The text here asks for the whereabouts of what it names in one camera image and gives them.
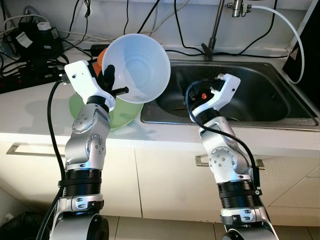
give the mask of metal handle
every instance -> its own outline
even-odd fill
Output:
[[[202,162],[201,158],[208,157],[207,154],[195,156],[195,164],[197,167],[209,167],[209,163],[207,162]]]
[[[259,170],[266,170],[266,166],[262,159],[257,159],[255,165],[258,167]]]
[[[22,151],[16,151],[18,147],[20,146],[20,143],[14,143],[9,150],[6,152],[7,155],[16,155],[16,156],[32,156],[32,157],[48,157],[48,158],[55,158],[55,154],[51,153],[38,153],[38,152],[22,152]]]

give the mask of white wall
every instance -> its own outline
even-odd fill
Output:
[[[135,33],[153,6],[155,0],[130,0],[129,24],[126,33]],[[5,1],[12,16],[20,15],[25,5],[31,5],[47,17],[52,26],[61,30],[68,30],[76,0],[7,0]],[[259,5],[272,6],[274,0],[259,1]],[[284,14],[292,24],[298,28],[311,0],[279,0],[279,11]],[[80,1],[81,9],[76,13],[73,31],[85,31],[84,13],[86,7]],[[158,22],[174,9],[173,0],[161,0],[158,8]],[[191,0],[190,3],[179,11],[178,16],[186,45],[200,46],[208,43],[212,34],[213,25],[218,9],[217,0]],[[246,47],[250,42],[264,34],[271,22],[272,14],[263,10],[253,9],[246,17],[232,18],[231,10],[224,8],[220,26],[217,33],[216,46],[221,47]],[[152,28],[154,15],[144,27]],[[119,37],[123,34],[126,24],[125,0],[91,0],[91,15],[88,18],[88,33],[107,37]],[[161,44],[181,45],[175,16],[169,18],[154,34]],[[288,47],[293,38],[291,29],[278,17],[271,33],[257,42],[255,48]]]
[[[25,211],[24,205],[0,188],[0,226]]]

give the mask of faucet handle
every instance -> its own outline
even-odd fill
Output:
[[[204,60],[207,60],[207,61],[211,61],[213,56],[214,56],[214,53],[211,51],[210,48],[207,47],[207,45],[205,45],[204,43],[201,43],[201,47],[205,53],[204,55]]]

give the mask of white bowl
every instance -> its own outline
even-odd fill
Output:
[[[153,38],[127,34],[113,41],[104,53],[102,72],[114,65],[114,89],[129,88],[122,100],[143,104],[159,97],[170,79],[170,61],[166,51]]]

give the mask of white countertop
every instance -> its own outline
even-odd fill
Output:
[[[171,59],[188,59],[170,54]],[[86,57],[71,52],[70,62]],[[253,57],[216,56],[216,61],[267,62],[271,63],[283,77],[283,59]],[[0,141],[50,143],[47,123],[47,102],[54,83],[0,94]],[[73,118],[69,112],[69,98],[74,94],[72,86],[60,85],[52,101],[52,123],[58,144],[65,144],[71,133]],[[237,137],[244,141],[253,154],[319,157],[320,132],[233,127]],[[140,121],[140,115],[128,125],[111,131],[107,142],[132,147],[171,148],[203,151],[204,147],[197,126],[151,124]]]

